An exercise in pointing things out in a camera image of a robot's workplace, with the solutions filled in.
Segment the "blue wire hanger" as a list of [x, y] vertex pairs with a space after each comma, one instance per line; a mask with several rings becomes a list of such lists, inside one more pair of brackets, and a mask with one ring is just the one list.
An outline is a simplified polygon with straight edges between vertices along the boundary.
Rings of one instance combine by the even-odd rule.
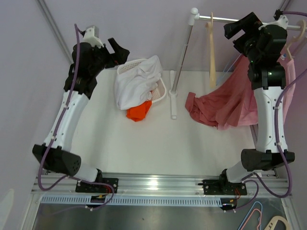
[[242, 55], [238, 55], [237, 57], [232, 58], [231, 60], [228, 61], [228, 63], [226, 64], [226, 66], [224, 67], [223, 70], [223, 75], [221, 77], [218, 77], [217, 81], [216, 81], [216, 86], [219, 85], [225, 78], [226, 74], [233, 68], [233, 66], [235, 65], [235, 63], [238, 61], [238, 59], [241, 57]]

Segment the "orange t shirt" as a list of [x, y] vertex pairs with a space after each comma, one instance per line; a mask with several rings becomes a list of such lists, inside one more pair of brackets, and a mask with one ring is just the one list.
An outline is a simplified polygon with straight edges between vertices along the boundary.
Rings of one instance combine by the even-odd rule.
[[126, 117], [134, 122], [142, 121], [147, 116], [151, 106], [152, 101], [145, 101], [139, 106], [128, 109]]

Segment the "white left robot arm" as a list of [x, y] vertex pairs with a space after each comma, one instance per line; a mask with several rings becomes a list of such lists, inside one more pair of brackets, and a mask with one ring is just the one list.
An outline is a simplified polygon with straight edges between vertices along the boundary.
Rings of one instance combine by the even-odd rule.
[[103, 188], [103, 180], [97, 177], [99, 170], [82, 162], [71, 152], [72, 139], [83, 110], [97, 85], [96, 77], [104, 69], [124, 64], [130, 52], [114, 38], [108, 39], [114, 52], [105, 44], [84, 40], [73, 47], [73, 63], [64, 84], [63, 101], [54, 125], [43, 144], [35, 144], [32, 153], [40, 163], [39, 171], [55, 173], [87, 181], [92, 192]]

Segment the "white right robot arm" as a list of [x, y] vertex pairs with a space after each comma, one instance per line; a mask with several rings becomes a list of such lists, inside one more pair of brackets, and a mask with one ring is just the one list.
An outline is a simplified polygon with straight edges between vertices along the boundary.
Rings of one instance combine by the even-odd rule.
[[288, 150], [283, 128], [283, 96], [286, 72], [278, 61], [287, 40], [287, 18], [263, 24], [255, 13], [224, 25], [224, 35], [232, 38], [239, 31], [244, 34], [234, 40], [234, 48], [249, 60], [248, 78], [257, 103], [258, 138], [254, 149], [243, 149], [241, 160], [219, 176], [218, 188], [224, 194], [231, 193], [236, 185], [258, 171], [284, 166], [288, 176], [288, 196], [292, 190], [289, 163], [295, 154]]

